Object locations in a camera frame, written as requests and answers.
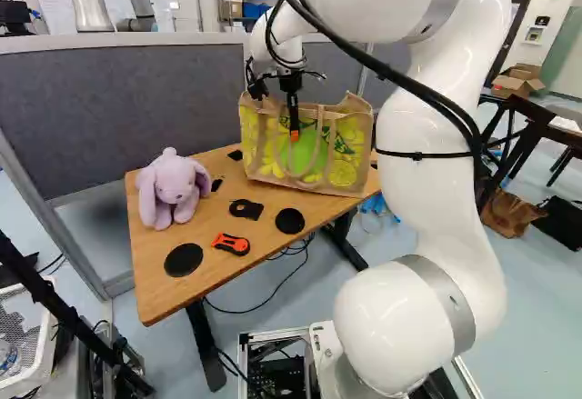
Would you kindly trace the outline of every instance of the floor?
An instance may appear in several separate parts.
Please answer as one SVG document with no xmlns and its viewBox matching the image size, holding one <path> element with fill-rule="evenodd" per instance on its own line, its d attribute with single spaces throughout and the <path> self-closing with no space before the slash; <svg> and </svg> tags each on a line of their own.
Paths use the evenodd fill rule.
<svg viewBox="0 0 582 399">
<path fill-rule="evenodd" d="M 483 127 L 493 107 L 481 105 Z M 523 124 L 517 118 L 516 129 Z M 499 126 L 496 136 L 505 135 Z M 573 162 L 552 188 L 545 188 L 563 146 L 542 142 L 508 190 L 531 203 L 551 195 L 580 199 L 582 164 Z M 58 255 L 58 249 L 25 207 L 17 191 L 0 172 L 0 228 L 23 252 L 41 251 L 40 264 Z M 582 397 L 579 356 L 582 354 L 582 254 L 572 253 L 531 227 L 516 240 L 487 230 L 507 278 L 508 312 L 501 327 L 463 355 L 485 398 L 546 398 L 551 395 Z M 371 264 L 382 264 L 414 249 L 416 235 L 389 217 L 358 217 L 350 241 Z M 272 289 L 305 257 L 286 256 L 264 262 L 208 297 L 216 305 L 241 310 L 267 297 Z M 302 326 L 329 319 L 335 294 L 355 271 L 320 235 L 309 248 L 309 260 L 265 307 L 251 314 L 220 314 L 208 308 L 218 344 L 236 357 L 241 331 L 265 331 Z M 75 271 L 66 264 L 56 274 L 57 290 L 93 322 L 104 310 Z M 137 319 L 134 292 L 114 300 L 115 322 L 146 360 L 146 370 L 157 398 L 234 398 L 236 379 L 211 394 L 201 370 L 196 345 L 185 313 L 177 313 L 145 328 Z"/>
</svg>

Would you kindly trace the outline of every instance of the stuffed animal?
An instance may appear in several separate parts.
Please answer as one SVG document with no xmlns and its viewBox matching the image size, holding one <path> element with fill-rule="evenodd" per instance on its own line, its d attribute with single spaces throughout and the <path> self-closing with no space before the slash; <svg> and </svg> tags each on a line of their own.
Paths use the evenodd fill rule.
<svg viewBox="0 0 582 399">
<path fill-rule="evenodd" d="M 188 222 L 194 215 L 198 199 L 210 194 L 212 180 L 207 170 L 193 158 L 179 156 L 167 147 L 135 180 L 139 190 L 139 216 L 145 226 L 157 231 L 174 221 Z"/>
</svg>

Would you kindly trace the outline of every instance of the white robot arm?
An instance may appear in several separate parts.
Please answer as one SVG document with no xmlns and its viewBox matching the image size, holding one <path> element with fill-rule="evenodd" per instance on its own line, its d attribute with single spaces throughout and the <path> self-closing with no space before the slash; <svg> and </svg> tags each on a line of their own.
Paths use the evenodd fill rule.
<svg viewBox="0 0 582 399">
<path fill-rule="evenodd" d="M 408 41 L 407 75 L 469 114 L 510 25 L 510 0 L 308 2 L 347 40 Z M 276 51 L 297 61 L 298 37 L 314 31 L 285 3 L 272 25 Z M 257 22 L 250 47 L 255 59 L 268 58 L 266 17 Z M 432 106 L 399 88 L 378 116 L 376 146 L 396 153 L 463 153 L 467 140 Z M 470 157 L 380 155 L 378 169 L 387 203 L 417 230 L 418 243 L 413 254 L 349 280 L 336 299 L 334 324 L 359 379 L 396 397 L 497 328 L 507 297 L 475 205 Z"/>
</svg>

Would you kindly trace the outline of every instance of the table top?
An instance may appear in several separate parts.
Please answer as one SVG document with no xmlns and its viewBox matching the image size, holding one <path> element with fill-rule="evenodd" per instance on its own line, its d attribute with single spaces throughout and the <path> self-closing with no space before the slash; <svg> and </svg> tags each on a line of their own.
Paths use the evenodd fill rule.
<svg viewBox="0 0 582 399">
<path fill-rule="evenodd" d="M 221 177 L 224 181 L 216 192 L 200 200 L 190 222 L 172 224 L 165 231 L 143 226 L 135 188 L 138 171 L 125 174 L 135 298 L 139 319 L 144 325 L 155 324 L 186 307 L 380 191 L 374 168 L 370 168 L 363 197 L 359 198 L 319 195 L 251 181 L 246 178 L 242 160 L 237 162 L 227 156 L 238 148 L 239 145 L 230 145 L 194 155 L 213 179 Z M 228 207 L 236 199 L 263 204 L 265 209 L 258 221 L 233 217 Z M 283 234 L 275 226 L 276 215 L 287 207 L 298 209 L 306 219 L 305 228 L 299 234 Z M 250 252 L 239 257 L 212 248 L 210 244 L 219 233 L 248 239 Z M 164 261 L 175 247 L 185 243 L 202 247 L 202 264 L 188 276 L 173 278 L 166 273 Z"/>
</svg>

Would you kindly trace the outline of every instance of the orange tape measure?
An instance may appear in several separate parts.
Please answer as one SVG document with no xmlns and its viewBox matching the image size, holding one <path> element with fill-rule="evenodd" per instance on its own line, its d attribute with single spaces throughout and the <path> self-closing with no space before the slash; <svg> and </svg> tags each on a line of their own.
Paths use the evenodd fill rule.
<svg viewBox="0 0 582 399">
<path fill-rule="evenodd" d="M 251 250 L 251 244 L 245 238 L 224 233 L 217 235 L 211 246 L 238 256 L 244 256 Z"/>
</svg>

